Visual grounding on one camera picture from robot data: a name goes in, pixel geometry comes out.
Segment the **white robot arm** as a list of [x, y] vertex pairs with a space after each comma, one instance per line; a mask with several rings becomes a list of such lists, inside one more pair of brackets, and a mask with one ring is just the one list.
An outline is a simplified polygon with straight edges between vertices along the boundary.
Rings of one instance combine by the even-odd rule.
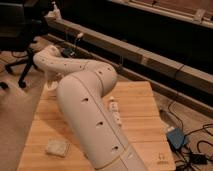
[[95, 171], [148, 171], [102, 97], [115, 87], [117, 72], [96, 60], [64, 58], [50, 45], [33, 57], [49, 80], [62, 76], [58, 105]]

